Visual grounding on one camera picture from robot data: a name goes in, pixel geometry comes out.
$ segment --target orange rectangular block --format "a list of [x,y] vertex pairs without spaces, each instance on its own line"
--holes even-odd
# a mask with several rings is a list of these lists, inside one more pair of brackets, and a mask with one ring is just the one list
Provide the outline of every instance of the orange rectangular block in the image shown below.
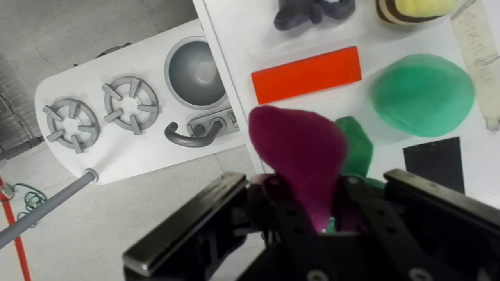
[[363,80],[357,47],[252,74],[258,103],[273,103]]

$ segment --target stove burner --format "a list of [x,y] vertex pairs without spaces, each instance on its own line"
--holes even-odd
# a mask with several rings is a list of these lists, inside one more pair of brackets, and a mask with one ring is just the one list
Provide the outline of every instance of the stove burner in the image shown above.
[[[130,122],[124,121],[124,110],[116,108],[115,102],[123,102],[124,97],[118,91],[121,86],[130,85],[129,97],[138,99],[140,94],[148,94],[151,105],[141,105],[138,107],[140,111],[149,113],[149,119],[140,122],[137,114],[130,114]],[[104,85],[102,88],[105,91],[105,107],[108,111],[108,116],[105,116],[105,121],[108,124],[115,122],[124,130],[133,132],[135,135],[141,135],[144,130],[151,128],[160,114],[160,105],[158,97],[154,93],[154,89],[143,80],[135,77],[123,77],[115,80],[112,85]]]
[[[79,121],[79,133],[82,135],[73,135],[69,139],[65,136],[66,130],[58,127],[62,125],[66,117],[63,117],[62,110],[68,108],[68,119],[77,119]],[[44,113],[48,114],[48,125],[51,130],[51,135],[48,139],[51,142],[58,141],[65,147],[76,150],[76,153],[83,153],[83,150],[93,147],[101,135],[98,117],[94,116],[93,110],[87,107],[80,100],[58,100],[52,107],[46,107]]]

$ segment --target red cable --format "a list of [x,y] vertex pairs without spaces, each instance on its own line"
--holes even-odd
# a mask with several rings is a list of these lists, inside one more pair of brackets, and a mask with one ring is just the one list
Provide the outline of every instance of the red cable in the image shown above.
[[[5,213],[5,217],[7,217],[8,224],[15,225],[16,219],[15,219],[15,213],[13,213],[13,206],[10,203],[10,199],[0,192],[0,200],[4,203],[4,213]],[[30,275],[30,269],[29,269],[29,260],[27,260],[26,247],[23,246],[21,236],[15,239],[15,246],[16,246],[16,252],[18,252],[18,258],[19,258],[23,275],[26,277],[26,281],[32,281],[32,275]]]

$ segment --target magenta cloth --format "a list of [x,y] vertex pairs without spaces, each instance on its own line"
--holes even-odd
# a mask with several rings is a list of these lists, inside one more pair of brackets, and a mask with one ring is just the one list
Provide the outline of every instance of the magenta cloth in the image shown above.
[[348,155],[337,125],[308,111],[260,107],[251,113],[251,139],[263,161],[291,185],[315,228],[326,230]]

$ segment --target green egg-shaped object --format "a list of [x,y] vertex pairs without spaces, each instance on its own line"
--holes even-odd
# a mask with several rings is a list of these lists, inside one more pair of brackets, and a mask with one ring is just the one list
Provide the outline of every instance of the green egg-shaped object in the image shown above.
[[412,55],[371,88],[376,111],[390,125],[421,138],[455,130],[474,105],[474,83],[457,64],[433,55]]

